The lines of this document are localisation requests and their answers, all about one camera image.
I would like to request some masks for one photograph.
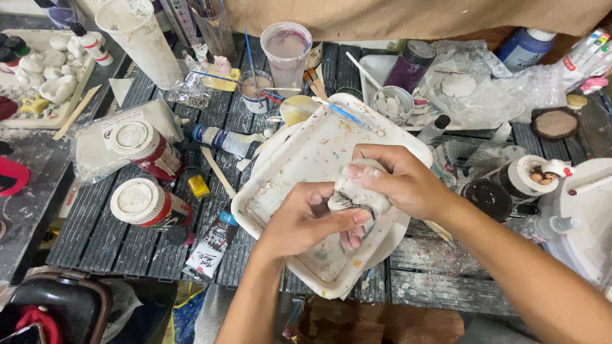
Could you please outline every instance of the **white tray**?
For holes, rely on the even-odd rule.
[[[379,137],[325,107],[319,108],[277,153],[265,161],[232,202],[232,214],[256,239],[293,185],[299,181],[335,181],[341,167],[352,160],[353,147],[357,143],[400,144],[427,167],[431,166],[431,152],[423,142],[360,100],[340,93],[330,97],[329,102],[384,129],[385,136]],[[290,257],[287,266],[320,296],[328,299],[343,297],[364,267],[374,265],[370,259],[400,214],[393,207],[363,240],[359,249],[342,249],[340,236],[334,234],[309,251]]]
[[[26,41],[30,48],[39,50],[40,52],[51,49],[49,40],[52,37],[62,36],[66,39],[70,39],[71,36],[74,36],[72,31],[65,30],[7,29],[4,30],[3,33],[9,36],[21,37],[24,41]],[[104,44],[104,36],[102,36],[99,32],[92,33],[96,36],[96,38],[98,38],[100,43]],[[49,103],[49,105],[47,105],[47,109],[50,109],[51,113],[48,116],[45,116],[44,114],[36,115],[33,113],[22,113],[20,110],[18,110],[13,116],[2,121],[0,125],[10,128],[61,128],[68,119],[68,116],[77,107],[77,103],[81,98],[81,93],[83,93],[87,79],[89,79],[91,71],[95,66],[94,58],[87,53],[85,54],[87,58],[85,59],[83,66],[75,72],[78,84],[75,92],[68,100],[61,104],[55,104],[52,102]],[[26,88],[26,86],[19,84],[15,75],[0,72],[0,95],[12,99],[19,105],[20,108],[23,105],[21,99],[30,98],[33,100],[34,94],[37,93],[38,91],[31,88]]]

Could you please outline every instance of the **hand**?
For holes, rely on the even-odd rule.
[[[435,222],[453,200],[462,200],[404,146],[358,144],[353,160],[362,158],[378,161],[386,171],[350,164],[349,178],[387,195],[391,204],[417,219]]]
[[[329,215],[327,199],[333,194],[333,182],[297,183],[274,212],[257,245],[280,258],[303,253],[330,234],[351,231],[363,236],[361,224],[371,218],[370,212],[347,209]]]

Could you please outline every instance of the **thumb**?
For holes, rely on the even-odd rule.
[[[330,216],[312,220],[311,226],[321,237],[326,237],[334,233],[356,230],[371,218],[372,215],[365,209],[345,209]]]

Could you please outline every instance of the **wooden stick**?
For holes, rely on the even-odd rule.
[[[83,98],[81,103],[79,103],[79,105],[76,107],[75,111],[73,111],[72,114],[70,115],[70,117],[68,117],[68,120],[66,121],[66,123],[64,123],[64,125],[62,125],[62,127],[59,129],[59,131],[53,136],[54,140],[59,140],[62,137],[64,137],[64,135],[66,134],[66,132],[68,131],[68,129],[70,128],[72,123],[74,123],[74,121],[81,114],[81,112],[83,112],[83,110],[85,110],[85,107],[87,106],[87,104],[89,104],[89,101],[93,98],[94,94],[101,87],[102,87],[102,85],[98,85],[98,86],[96,86],[94,88],[90,88],[89,91],[87,91],[87,94],[85,95],[85,98]]]
[[[211,150],[206,147],[200,147],[200,150],[202,151],[202,154],[204,154],[204,157],[208,161],[208,164],[212,167],[212,170],[217,175],[217,178],[219,178],[219,180],[221,181],[221,184],[223,184],[223,187],[228,193],[229,198],[234,198],[234,196],[236,196],[236,191],[234,191],[234,188],[231,186],[230,182],[228,182],[223,172],[221,172],[221,169],[219,168],[219,165],[217,165],[215,159],[212,158]]]

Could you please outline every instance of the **paint tube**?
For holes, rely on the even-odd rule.
[[[210,148],[222,149],[241,158],[252,159],[255,149],[266,140],[261,134],[243,135],[202,124],[187,123],[183,133]]]
[[[182,271],[198,280],[207,280],[206,277],[212,279],[237,232],[238,222],[227,205],[206,231],[204,239],[189,256]]]

